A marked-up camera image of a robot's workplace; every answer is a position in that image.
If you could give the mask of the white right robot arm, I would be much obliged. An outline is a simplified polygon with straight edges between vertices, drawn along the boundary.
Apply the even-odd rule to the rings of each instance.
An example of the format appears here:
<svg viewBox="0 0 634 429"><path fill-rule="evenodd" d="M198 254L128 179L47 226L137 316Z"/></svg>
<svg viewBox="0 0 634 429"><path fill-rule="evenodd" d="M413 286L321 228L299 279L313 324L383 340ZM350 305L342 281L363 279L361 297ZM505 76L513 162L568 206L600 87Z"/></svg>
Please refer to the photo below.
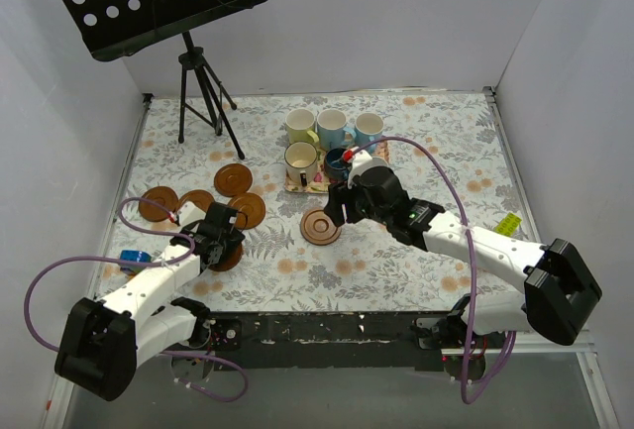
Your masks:
<svg viewBox="0 0 634 429"><path fill-rule="evenodd" d="M467 228L441 205L409 196L387 166L332 184L328 193L325 213L335 226L370 219L403 245L476 264L510 284L506 293L465 296L452 308L443 328L460 347L510 331L534 331L570 346L602 297L572 243L556 239L544 245Z"/></svg>

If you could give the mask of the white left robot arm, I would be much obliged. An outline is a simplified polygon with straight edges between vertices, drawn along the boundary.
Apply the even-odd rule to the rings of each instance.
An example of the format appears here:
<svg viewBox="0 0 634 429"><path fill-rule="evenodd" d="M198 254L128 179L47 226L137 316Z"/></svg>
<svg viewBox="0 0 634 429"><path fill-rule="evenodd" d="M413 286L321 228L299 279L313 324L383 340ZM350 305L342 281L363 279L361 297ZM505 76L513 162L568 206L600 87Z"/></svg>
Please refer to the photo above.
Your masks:
<svg viewBox="0 0 634 429"><path fill-rule="evenodd" d="M118 398L147 360L182 344L207 346L213 332L205 304L175 293L234 257L244 240L238 210L214 202L179 211L181 232L148 268L100 300L70 310L54 364L57 375L106 401Z"/></svg>

